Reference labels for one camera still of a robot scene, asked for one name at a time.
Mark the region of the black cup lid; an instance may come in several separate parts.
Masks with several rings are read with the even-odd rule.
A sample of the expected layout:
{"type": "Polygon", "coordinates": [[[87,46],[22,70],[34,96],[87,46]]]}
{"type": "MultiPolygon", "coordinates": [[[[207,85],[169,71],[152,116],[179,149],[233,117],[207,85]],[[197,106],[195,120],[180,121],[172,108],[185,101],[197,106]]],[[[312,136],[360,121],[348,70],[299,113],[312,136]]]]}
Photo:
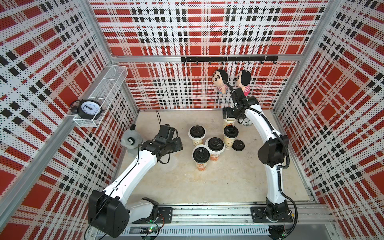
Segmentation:
{"type": "Polygon", "coordinates": [[[200,125],[193,126],[189,130],[189,135],[195,139],[203,138],[205,136],[205,133],[205,128],[200,125]]]}

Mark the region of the paper milk tea cup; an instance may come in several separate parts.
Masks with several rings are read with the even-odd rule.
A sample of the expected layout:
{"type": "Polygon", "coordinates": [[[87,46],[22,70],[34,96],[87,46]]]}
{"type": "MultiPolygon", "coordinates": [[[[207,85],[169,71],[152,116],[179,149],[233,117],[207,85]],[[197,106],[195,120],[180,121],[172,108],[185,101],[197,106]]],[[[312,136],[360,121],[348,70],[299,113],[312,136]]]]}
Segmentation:
{"type": "Polygon", "coordinates": [[[211,161],[217,161],[220,157],[220,154],[219,153],[211,153],[210,154],[210,160],[211,161]]]}
{"type": "Polygon", "coordinates": [[[193,140],[193,145],[198,146],[203,144],[203,139],[193,140]]]}
{"type": "Polygon", "coordinates": [[[227,138],[227,137],[223,138],[226,150],[230,149],[233,146],[235,140],[236,140],[235,138],[227,138]]]}

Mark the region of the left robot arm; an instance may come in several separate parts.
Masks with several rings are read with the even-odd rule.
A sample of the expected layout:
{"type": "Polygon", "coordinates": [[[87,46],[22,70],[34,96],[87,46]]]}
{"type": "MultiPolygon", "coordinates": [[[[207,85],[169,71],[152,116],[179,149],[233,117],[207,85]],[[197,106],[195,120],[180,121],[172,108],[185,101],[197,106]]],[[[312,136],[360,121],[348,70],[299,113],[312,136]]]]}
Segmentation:
{"type": "Polygon", "coordinates": [[[138,148],[138,154],[127,169],[104,190],[94,190],[89,197],[89,227],[113,238],[120,236],[128,224],[136,221],[153,223],[159,214],[158,202],[142,198],[127,202],[146,173],[161,162],[163,156],[183,150],[177,129],[161,125],[158,134],[138,148]]]}

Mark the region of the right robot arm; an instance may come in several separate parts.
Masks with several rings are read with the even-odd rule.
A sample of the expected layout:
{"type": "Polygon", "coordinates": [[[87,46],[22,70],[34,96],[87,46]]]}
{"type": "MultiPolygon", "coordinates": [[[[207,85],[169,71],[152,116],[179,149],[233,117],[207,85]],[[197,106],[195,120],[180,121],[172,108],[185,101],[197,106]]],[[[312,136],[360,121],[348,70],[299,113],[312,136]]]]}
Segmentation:
{"type": "Polygon", "coordinates": [[[290,166],[289,138],[274,128],[256,98],[245,97],[240,88],[231,89],[230,93],[234,106],[223,108],[223,118],[248,118],[263,140],[258,158],[266,170],[268,191],[266,207],[260,213],[255,213],[254,221],[291,223],[294,219],[288,201],[294,201],[284,194],[282,181],[282,170],[290,166]]]}

